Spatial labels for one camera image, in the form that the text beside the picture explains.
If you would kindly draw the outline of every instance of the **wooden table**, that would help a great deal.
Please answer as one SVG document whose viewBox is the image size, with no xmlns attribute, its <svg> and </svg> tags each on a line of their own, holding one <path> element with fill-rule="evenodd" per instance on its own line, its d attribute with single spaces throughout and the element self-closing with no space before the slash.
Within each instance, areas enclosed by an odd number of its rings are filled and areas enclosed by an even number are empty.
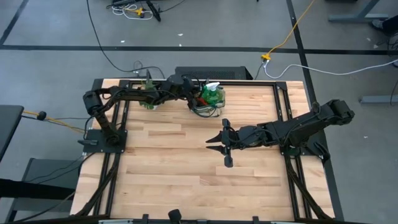
<svg viewBox="0 0 398 224">
<path fill-rule="evenodd" d="M 303 83 L 286 83 L 293 117 L 308 112 Z M 113 85 L 119 85 L 119 80 L 103 80 L 103 88 Z M 201 118 L 182 100 L 168 101 L 155 111 L 130 102 L 128 140 L 119 165 L 111 218 L 141 218 L 147 213 L 151 219 L 168 219 L 167 213 L 178 208 L 183 219 L 294 219 L 279 147 L 233 151 L 233 168 L 224 166 L 219 152 L 205 148 L 205 141 L 222 129 L 222 118 L 228 118 L 235 129 L 277 120 L 272 88 L 224 88 L 226 106 L 219 118 Z M 106 113 L 109 119 L 112 113 Z M 93 128 L 99 128 L 98 123 L 94 122 Z M 97 153 L 83 164 L 71 214 L 79 211 L 96 190 L 103 157 Z M 321 160 L 302 156 L 302 164 L 308 191 L 334 217 Z M 302 197 L 297 188 L 296 192 L 304 217 Z M 102 213 L 107 194 L 105 190 Z"/>
</svg>

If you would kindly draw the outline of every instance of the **white cable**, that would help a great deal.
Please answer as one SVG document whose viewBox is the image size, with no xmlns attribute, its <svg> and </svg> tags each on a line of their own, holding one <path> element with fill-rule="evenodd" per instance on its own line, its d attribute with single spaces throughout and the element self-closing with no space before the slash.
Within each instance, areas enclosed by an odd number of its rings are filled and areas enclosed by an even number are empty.
<svg viewBox="0 0 398 224">
<path fill-rule="evenodd" d="M 319 69 L 306 67 L 306 66 L 303 66 L 303 65 L 296 65 L 296 64 L 293 64 L 293 65 L 289 65 L 287 68 L 285 68 L 285 70 L 284 70 L 279 76 L 277 76 L 277 77 L 272 77 L 272 76 L 270 76 L 270 75 L 267 73 L 267 65 L 268 65 L 268 63 L 269 63 L 269 60 L 266 61 L 265 65 L 263 65 L 263 67 L 264 67 L 264 72 L 266 73 L 266 75 L 267 75 L 269 78 L 278 79 L 278 78 L 282 77 L 282 76 L 285 74 L 285 72 L 286 72 L 290 67 L 293 67 L 293 66 L 301 67 L 301 68 L 307 68 L 307 69 L 309 69 L 309 70 L 313 70 L 313 71 L 321 72 L 321 73 L 325 73 L 325 74 L 330 74 L 330 75 L 351 75 L 351 74 L 354 74 L 354 73 L 357 73 L 357 72 L 362 72 L 362 71 L 365 71 L 365 70 L 368 70 L 368 69 L 379 68 L 379 67 L 383 67 L 383 66 L 386 66 L 386 65 L 390 65 L 390 64 L 395 63 L 395 62 L 398 62 L 398 59 L 397 59 L 397 60 L 393 60 L 393 61 L 391 61 L 391 62 L 389 62 L 389 63 L 382 64 L 382 65 L 370 66 L 370 67 L 366 67 L 366 68 L 362 68 L 362 69 L 359 69 L 359 70 L 356 70 L 356 71 L 346 72 L 346 73 L 326 72 L 326 71 L 322 71 L 322 70 L 319 70 Z"/>
<path fill-rule="evenodd" d="M 112 13 L 117 15 L 117 16 L 124 15 L 128 19 L 136 19 L 136 20 L 149 20 L 149 19 L 152 19 L 153 16 L 154 16 L 151 11 L 144 11 L 143 13 L 149 12 L 151 14 L 151 17 L 150 18 L 129 17 L 126 14 L 126 11 L 128 12 L 128 10 L 126 10 L 126 9 L 136 10 L 136 9 L 138 9 L 138 7 L 135 4 L 128 4 L 126 7 L 114 7 L 114 6 L 112 6 Z"/>
</svg>

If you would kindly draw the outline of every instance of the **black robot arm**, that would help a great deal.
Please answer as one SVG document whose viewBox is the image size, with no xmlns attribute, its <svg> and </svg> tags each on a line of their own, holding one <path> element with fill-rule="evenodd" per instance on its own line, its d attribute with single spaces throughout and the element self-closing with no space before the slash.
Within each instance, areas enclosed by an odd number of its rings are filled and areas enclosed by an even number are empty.
<svg viewBox="0 0 398 224">
<path fill-rule="evenodd" d="M 310 136 L 329 125 L 344 125 L 351 122 L 354 112 L 344 101 L 331 100 L 320 106 L 313 104 L 310 112 L 288 121 L 273 121 L 245 126 L 235 131 L 227 119 L 223 119 L 223 130 L 207 143 L 221 142 L 224 146 L 207 146 L 225 156 L 226 167 L 233 166 L 231 150 L 248 147 L 279 145 L 285 150 L 305 147 Z"/>
<path fill-rule="evenodd" d="M 103 104 L 101 96 L 109 94 L 108 101 Z M 91 117 L 94 117 L 108 145 L 118 145 L 120 140 L 119 131 L 109 122 L 105 112 L 122 100 L 141 101 L 149 105 L 160 105 L 169 100 L 187 100 L 188 107 L 197 105 L 196 98 L 201 94 L 200 83 L 194 84 L 190 78 L 171 75 L 166 81 L 159 82 L 148 89 L 127 88 L 112 86 L 87 91 L 83 96 L 86 110 Z"/>
</svg>

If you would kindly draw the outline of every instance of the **white spray bottle nozzle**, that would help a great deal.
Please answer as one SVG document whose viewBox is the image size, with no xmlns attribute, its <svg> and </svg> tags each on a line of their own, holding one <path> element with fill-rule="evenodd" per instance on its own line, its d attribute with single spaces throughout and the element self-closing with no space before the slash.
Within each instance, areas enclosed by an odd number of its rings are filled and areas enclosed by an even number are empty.
<svg viewBox="0 0 398 224">
<path fill-rule="evenodd" d="M 209 84 L 206 84 L 206 87 L 207 87 L 207 89 L 210 90 L 210 91 L 216 91 L 216 90 L 217 90 L 217 86 L 218 86 L 219 84 L 220 84 L 219 82 L 209 83 Z"/>
</svg>

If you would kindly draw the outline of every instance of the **concrete floor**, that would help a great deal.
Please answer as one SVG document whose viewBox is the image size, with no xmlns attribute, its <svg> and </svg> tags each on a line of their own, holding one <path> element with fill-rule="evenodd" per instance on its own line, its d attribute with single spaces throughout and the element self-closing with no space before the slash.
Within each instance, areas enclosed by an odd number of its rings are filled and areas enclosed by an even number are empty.
<svg viewBox="0 0 398 224">
<path fill-rule="evenodd" d="M 5 30 L 22 0 L 0 0 L 0 30 Z M 163 0 L 162 8 L 177 0 Z M 292 0 L 301 15 L 309 0 Z M 305 49 L 374 49 L 383 35 L 367 24 L 330 24 L 327 14 L 354 12 L 357 3 L 318 0 L 299 25 Z M 162 14 L 162 22 L 130 21 L 115 16 L 105 6 L 108 0 L 90 1 L 99 38 L 107 46 L 178 47 L 273 47 L 292 28 L 285 1 L 187 0 Z M 381 1 L 375 13 L 398 12 L 395 0 Z M 85 1 L 30 0 L 9 34 L 5 45 L 97 46 Z M 284 48 L 297 48 L 292 37 Z M 173 74 L 176 66 L 244 65 L 254 75 L 260 52 L 155 52 L 112 51 L 109 57 L 123 69 L 135 60 L 158 66 Z M 390 60 L 383 55 L 307 54 L 311 67 L 347 72 Z M 269 72 L 278 75 L 298 54 L 274 53 Z M 151 71 L 154 77 L 160 73 Z M 349 125 L 329 127 L 326 137 L 335 170 L 345 220 L 365 223 L 396 223 L 398 207 L 398 107 L 361 106 L 363 95 L 389 95 L 398 79 L 398 69 L 388 66 L 352 76 L 334 77 L 311 72 L 317 100 L 345 100 L 356 117 Z M 30 111 L 46 111 L 52 117 L 87 117 L 81 100 L 95 78 L 130 76 L 115 70 L 99 51 L 0 50 L 1 104 L 23 105 Z M 261 73 L 259 79 L 268 78 Z M 304 80 L 293 68 L 283 80 Z M 84 121 L 70 121 L 83 126 Z M 48 123 L 23 119 L 0 163 L 0 177 L 20 180 L 29 158 L 76 159 L 81 136 Z M 0 200 L 0 222 L 11 200 Z"/>
</svg>

